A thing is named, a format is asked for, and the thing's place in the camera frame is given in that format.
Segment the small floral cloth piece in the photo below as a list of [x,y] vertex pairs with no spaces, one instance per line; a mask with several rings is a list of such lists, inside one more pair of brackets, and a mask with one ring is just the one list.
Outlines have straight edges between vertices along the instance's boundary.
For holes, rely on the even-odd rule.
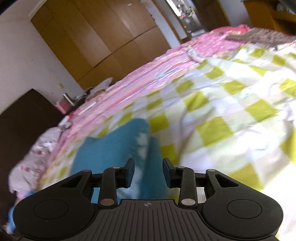
[[196,63],[202,63],[206,59],[205,57],[202,57],[200,54],[198,54],[192,46],[187,48],[187,54],[189,58]]

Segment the brown wooden wardrobe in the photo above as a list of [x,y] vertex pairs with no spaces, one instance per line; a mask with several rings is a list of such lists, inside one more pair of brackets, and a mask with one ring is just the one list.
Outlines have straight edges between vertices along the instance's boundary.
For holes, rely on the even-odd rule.
[[170,49],[140,1],[44,1],[31,21],[82,89],[118,82]]

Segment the wooden desk shelf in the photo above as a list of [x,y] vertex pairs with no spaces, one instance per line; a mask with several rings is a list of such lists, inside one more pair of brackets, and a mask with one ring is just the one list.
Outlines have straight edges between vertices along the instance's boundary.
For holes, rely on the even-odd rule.
[[295,35],[295,14],[279,11],[280,1],[242,1],[254,27]]

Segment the white plastic bag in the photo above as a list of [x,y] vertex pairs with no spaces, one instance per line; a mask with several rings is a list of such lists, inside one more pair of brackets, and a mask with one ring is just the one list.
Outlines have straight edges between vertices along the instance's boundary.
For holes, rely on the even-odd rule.
[[97,85],[96,87],[94,87],[93,89],[91,89],[89,94],[90,95],[94,95],[98,91],[107,90],[107,88],[111,85],[112,80],[113,80],[112,77],[109,77],[109,78],[105,79],[99,85]]

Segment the pink storage box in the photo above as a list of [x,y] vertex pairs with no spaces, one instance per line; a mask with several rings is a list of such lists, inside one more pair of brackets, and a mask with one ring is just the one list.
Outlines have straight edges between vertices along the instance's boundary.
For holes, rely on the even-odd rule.
[[55,104],[55,107],[64,115],[69,113],[73,106],[73,102],[64,96],[61,99],[59,99]]

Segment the dark brown cabinet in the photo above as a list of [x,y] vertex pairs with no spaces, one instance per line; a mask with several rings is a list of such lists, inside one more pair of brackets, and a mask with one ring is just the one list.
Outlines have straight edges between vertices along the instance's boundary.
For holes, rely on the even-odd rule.
[[1,113],[1,225],[16,197],[9,191],[10,170],[27,154],[36,139],[57,126],[64,115],[37,90],[31,89]]

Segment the grey patterned folded cloth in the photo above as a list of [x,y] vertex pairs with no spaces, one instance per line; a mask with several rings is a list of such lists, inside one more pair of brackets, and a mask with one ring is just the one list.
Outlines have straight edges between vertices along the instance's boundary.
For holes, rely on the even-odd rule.
[[252,28],[241,35],[228,35],[225,39],[257,44],[264,48],[274,49],[276,51],[295,44],[294,35],[287,35],[282,32],[262,28]]

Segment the white floral pillow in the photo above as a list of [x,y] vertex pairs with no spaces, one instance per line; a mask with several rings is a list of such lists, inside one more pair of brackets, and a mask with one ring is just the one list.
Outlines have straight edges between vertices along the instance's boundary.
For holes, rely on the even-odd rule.
[[18,198],[37,188],[39,176],[44,172],[49,157],[58,144],[63,129],[60,126],[50,128],[40,135],[29,152],[9,173],[9,190]]

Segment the pink striped bed sheet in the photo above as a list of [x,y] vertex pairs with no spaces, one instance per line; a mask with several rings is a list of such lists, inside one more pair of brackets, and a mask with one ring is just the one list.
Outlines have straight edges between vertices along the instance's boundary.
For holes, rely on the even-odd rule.
[[[222,59],[237,50],[241,44],[225,38],[249,29],[246,25],[221,27],[175,47],[71,112],[45,176],[52,178],[54,171],[69,162],[86,137],[104,137],[134,118],[147,121],[159,139],[161,153],[177,163],[181,143],[193,130],[184,99],[194,109],[209,106],[209,98],[197,89],[203,65],[209,57]],[[191,60],[189,46],[206,59],[202,63]]]

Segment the dark wooden door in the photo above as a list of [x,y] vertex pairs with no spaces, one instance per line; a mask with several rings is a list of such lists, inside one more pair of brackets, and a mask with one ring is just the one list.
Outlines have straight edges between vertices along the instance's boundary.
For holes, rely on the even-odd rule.
[[231,25],[220,1],[193,0],[193,4],[196,7],[198,18],[206,30],[211,31]]

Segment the green white checkered blanket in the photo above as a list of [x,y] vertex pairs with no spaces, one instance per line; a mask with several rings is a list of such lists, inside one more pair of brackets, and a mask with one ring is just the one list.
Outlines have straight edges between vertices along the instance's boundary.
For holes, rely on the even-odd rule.
[[295,240],[295,46],[240,47],[207,58],[201,71],[197,89],[209,106],[194,109],[184,99],[193,130],[179,161],[170,161],[196,172],[216,169],[271,196],[284,212],[278,238]]

